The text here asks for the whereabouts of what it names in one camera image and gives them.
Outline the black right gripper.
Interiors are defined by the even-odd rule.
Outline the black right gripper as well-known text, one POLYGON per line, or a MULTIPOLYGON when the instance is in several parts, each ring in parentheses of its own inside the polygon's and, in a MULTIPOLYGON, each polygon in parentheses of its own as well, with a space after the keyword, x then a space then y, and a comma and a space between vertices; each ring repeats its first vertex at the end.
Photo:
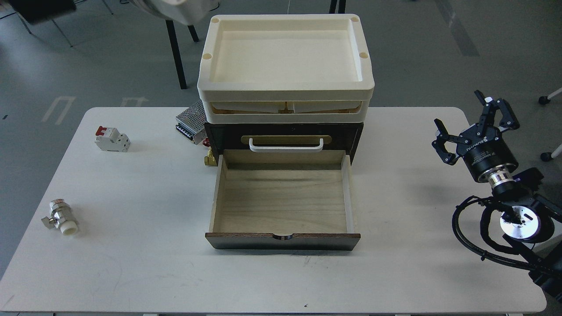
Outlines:
POLYGON ((486 172, 492 168, 504 166, 509 172, 518 168, 519 164, 503 141, 502 133, 520 128, 520 123, 506 100, 485 97, 479 90, 475 90, 474 94, 483 105, 479 122, 464 130, 460 136, 454 136, 448 133, 439 118, 434 119, 437 134, 432 146, 441 160, 448 165, 456 164, 458 157, 461 157, 474 181, 484 183, 487 181, 486 172), (498 127, 494 126, 497 110, 502 115, 498 127), (457 154, 447 151, 446 142, 458 144, 457 154))

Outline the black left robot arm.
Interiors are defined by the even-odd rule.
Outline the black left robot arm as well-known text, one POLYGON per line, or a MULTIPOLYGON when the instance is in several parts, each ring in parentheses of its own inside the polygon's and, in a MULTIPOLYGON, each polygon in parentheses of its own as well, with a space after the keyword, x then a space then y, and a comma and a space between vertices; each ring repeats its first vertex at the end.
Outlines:
MULTIPOLYGON (((29 24, 38 24, 86 8, 86 0, 2 0, 1 10, 12 9, 29 24)), ((150 16, 194 25, 220 6, 220 0, 121 0, 150 16)))

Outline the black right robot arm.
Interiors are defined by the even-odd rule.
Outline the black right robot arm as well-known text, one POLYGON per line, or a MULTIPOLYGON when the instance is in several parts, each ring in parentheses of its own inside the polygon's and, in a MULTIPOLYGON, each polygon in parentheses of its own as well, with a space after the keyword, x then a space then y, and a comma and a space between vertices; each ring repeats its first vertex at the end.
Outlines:
POLYGON ((479 90, 475 95, 483 106, 479 122, 457 136, 449 134, 441 120, 434 120, 437 132, 432 146, 441 160, 454 165, 462 158, 473 180, 490 184, 492 190, 490 197, 470 196, 456 206, 452 231, 481 260, 527 270, 534 284, 560 302, 561 245, 545 258, 527 245, 552 238, 554 221, 561 221, 561 208, 538 193, 544 177, 540 170, 529 168, 515 174, 519 164, 502 138, 504 132, 520 127, 510 104, 479 90), (496 253, 476 246, 461 231, 460 214, 474 203, 483 207, 480 236, 496 253))

